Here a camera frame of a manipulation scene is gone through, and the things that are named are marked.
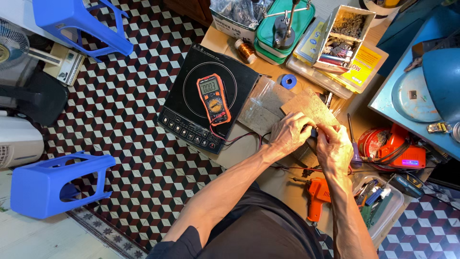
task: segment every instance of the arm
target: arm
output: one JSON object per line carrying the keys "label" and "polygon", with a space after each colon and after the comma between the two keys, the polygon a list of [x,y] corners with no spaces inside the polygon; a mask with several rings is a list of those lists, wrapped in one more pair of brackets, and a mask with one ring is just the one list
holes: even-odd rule
{"label": "arm", "polygon": [[198,230],[202,247],[213,227],[222,220],[240,200],[251,183],[271,164],[300,147],[310,137],[313,121],[303,113],[289,113],[275,124],[270,142],[257,153],[232,166],[196,193],[183,208],[162,241],[176,241],[193,226]]}
{"label": "arm", "polygon": [[346,128],[318,124],[318,161],[328,182],[333,212],[335,258],[378,258],[347,177],[353,147]]}

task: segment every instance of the hand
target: hand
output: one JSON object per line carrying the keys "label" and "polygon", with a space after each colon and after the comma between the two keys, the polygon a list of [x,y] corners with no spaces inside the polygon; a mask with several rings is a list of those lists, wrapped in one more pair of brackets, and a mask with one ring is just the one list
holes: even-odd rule
{"label": "hand", "polygon": [[318,145],[316,153],[324,176],[341,187],[351,189],[347,177],[348,166],[353,157],[353,146],[343,125],[318,124]]}
{"label": "hand", "polygon": [[281,158],[289,155],[310,137],[315,122],[302,112],[290,112],[271,129],[270,142]]}

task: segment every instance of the copper wire spool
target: copper wire spool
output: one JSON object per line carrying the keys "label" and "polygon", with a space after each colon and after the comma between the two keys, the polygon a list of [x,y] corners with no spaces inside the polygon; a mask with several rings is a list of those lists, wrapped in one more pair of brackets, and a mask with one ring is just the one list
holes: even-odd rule
{"label": "copper wire spool", "polygon": [[249,43],[244,43],[243,40],[239,39],[235,42],[235,48],[244,62],[252,64],[256,61],[256,50]]}

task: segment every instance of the person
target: person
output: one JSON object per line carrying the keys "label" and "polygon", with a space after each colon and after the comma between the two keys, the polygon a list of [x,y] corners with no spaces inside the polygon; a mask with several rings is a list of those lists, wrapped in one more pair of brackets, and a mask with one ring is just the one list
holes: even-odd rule
{"label": "person", "polygon": [[333,256],[377,258],[347,177],[353,148],[346,128],[315,125],[298,112],[273,126],[268,144],[196,193],[147,259],[323,258],[306,221],[254,183],[270,165],[304,144],[315,126],[317,157],[331,194]]}

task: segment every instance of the orange multimeter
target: orange multimeter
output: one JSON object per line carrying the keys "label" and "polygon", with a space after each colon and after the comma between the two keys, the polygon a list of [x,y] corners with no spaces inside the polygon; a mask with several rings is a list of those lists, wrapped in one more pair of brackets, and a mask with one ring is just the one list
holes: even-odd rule
{"label": "orange multimeter", "polygon": [[196,81],[200,98],[206,109],[207,118],[212,126],[231,120],[224,95],[224,84],[217,74],[212,74]]}

